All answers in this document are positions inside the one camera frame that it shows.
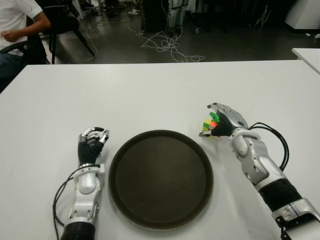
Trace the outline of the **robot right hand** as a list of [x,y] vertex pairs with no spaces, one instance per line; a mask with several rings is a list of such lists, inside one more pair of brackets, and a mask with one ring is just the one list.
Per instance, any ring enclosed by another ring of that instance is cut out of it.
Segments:
[[236,130],[249,129],[242,115],[229,106],[214,102],[209,104],[207,108],[218,116],[219,121],[213,129],[200,132],[200,137],[230,137]]

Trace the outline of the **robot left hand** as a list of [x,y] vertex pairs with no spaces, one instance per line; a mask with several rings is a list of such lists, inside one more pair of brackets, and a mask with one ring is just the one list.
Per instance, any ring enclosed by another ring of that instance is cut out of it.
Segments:
[[109,137],[109,130],[101,127],[90,127],[83,131],[78,138],[79,166],[94,165]]

